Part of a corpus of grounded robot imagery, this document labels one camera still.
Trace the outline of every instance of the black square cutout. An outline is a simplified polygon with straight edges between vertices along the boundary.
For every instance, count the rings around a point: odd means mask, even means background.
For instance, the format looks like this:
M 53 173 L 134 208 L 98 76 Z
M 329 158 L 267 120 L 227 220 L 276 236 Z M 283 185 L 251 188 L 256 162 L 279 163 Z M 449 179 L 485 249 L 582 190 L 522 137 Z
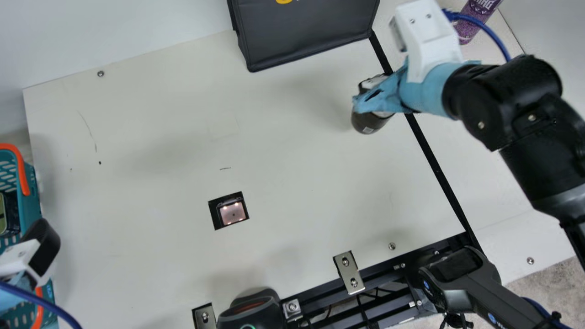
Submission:
M 211 200 L 208 204 L 216 231 L 250 218 L 242 192 Z

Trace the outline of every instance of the purple spray can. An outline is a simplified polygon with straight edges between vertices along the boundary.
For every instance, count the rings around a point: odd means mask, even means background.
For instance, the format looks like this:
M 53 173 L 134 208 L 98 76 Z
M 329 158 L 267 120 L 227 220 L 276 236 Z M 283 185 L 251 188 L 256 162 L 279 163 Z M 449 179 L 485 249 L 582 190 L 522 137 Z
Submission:
M 483 23 L 492 16 L 503 0 L 469 0 L 461 10 L 461 14 L 479 19 Z M 455 26 L 459 34 L 459 43 L 468 44 L 481 28 L 469 22 L 460 20 Z

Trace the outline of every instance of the white table surface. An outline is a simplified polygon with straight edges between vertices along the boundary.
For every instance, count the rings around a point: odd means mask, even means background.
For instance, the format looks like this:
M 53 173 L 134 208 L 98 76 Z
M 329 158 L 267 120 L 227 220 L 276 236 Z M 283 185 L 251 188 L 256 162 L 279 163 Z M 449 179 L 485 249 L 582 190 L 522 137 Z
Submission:
M 396 3 L 374 24 L 395 68 Z M 519 53 L 499 13 L 490 26 Z M 502 61 L 482 35 L 464 54 Z M 336 279 L 341 252 L 365 268 L 463 231 L 403 116 L 372 136 L 351 127 L 357 83 L 381 71 L 366 40 L 252 74 L 226 31 L 101 69 L 24 90 L 62 240 L 57 302 L 86 329 L 193 328 L 210 301 L 219 314 L 251 287 L 285 297 Z M 498 154 L 460 123 L 418 119 L 504 280 L 572 254 Z M 250 219 L 214 231 L 207 201 L 237 191 Z

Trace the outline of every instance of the blue cable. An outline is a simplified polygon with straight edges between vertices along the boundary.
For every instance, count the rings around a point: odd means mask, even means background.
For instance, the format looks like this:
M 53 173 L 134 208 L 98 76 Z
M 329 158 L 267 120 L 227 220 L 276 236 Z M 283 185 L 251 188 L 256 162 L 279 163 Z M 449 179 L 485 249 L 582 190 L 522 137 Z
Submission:
M 463 14 L 458 13 L 458 12 L 449 11 L 447 9 L 443 9 L 443 13 L 445 13 L 445 16 L 447 16 L 447 18 L 451 22 L 454 22 L 456 20 L 465 20 L 467 22 L 470 22 L 472 24 L 479 26 L 482 30 L 486 31 L 486 33 L 498 45 L 498 48 L 500 48 L 500 50 L 502 51 L 502 54 L 506 58 L 506 61 L 512 60 L 512 58 L 510 57 L 510 53 L 508 52 L 508 49 L 506 49 L 506 46 L 504 46 L 504 43 L 502 42 L 502 40 L 498 37 L 498 35 L 492 29 L 490 29 L 482 21 L 480 21 L 474 17 L 471 17 L 471 16 L 463 15 Z
M 538 311 L 538 313 L 540 313 L 544 318 L 550 318 L 550 314 L 545 310 L 544 307 L 542 307 L 542 305 L 540 305 L 535 300 L 532 300 L 530 298 L 526 298 L 526 297 L 523 297 L 523 298 L 528 303 L 530 303 Z M 550 323 L 552 325 L 554 325 L 555 327 L 557 327 L 558 329 L 571 329 L 569 326 L 566 326 L 566 325 L 564 325 L 556 320 L 551 320 Z
M 55 313 L 57 316 L 65 320 L 73 329 L 82 329 L 79 322 L 77 322 L 77 320 L 73 316 L 71 316 L 71 314 L 67 313 L 67 311 L 63 310 L 61 307 L 51 303 L 48 300 L 42 299 L 41 297 L 35 296 L 34 294 L 27 292 L 26 290 L 22 290 L 18 287 L 9 285 L 8 283 L 2 281 L 0 281 L 0 289 L 4 290 L 7 293 L 11 293 L 15 296 L 18 296 L 22 299 L 26 299 L 34 304 L 41 305 L 46 310 Z

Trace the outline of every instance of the white plastic part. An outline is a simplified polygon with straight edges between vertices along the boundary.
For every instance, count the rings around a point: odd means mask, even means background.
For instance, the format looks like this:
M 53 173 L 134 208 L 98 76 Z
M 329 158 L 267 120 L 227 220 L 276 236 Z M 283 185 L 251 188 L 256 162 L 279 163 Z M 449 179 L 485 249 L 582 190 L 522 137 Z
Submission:
M 0 255 L 0 278 L 25 271 L 36 281 L 36 287 L 46 285 L 53 274 L 55 263 L 53 262 L 49 266 L 43 276 L 40 276 L 29 266 L 30 260 L 39 247 L 40 243 L 35 239 L 7 247 Z
M 435 0 L 416 0 L 396 7 L 392 25 L 408 52 L 408 82 L 423 82 L 437 65 L 463 62 L 457 32 Z

